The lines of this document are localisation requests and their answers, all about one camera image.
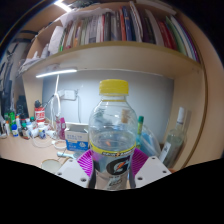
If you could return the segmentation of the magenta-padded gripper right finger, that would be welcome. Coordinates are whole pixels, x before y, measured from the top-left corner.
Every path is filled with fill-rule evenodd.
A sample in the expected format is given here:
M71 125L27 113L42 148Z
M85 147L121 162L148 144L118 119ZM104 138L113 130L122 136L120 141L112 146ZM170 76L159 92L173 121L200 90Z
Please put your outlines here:
M141 150L135 149L129 174L131 188L143 187L170 174L156 156L148 157Z

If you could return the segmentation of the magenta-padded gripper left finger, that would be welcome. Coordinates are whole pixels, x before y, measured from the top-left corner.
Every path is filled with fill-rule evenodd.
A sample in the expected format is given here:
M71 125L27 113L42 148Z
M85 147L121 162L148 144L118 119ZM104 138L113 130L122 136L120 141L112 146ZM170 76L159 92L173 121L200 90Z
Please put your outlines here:
M72 154L58 153L66 158L56 175L84 188L95 188L95 175L91 151L87 150L78 158Z

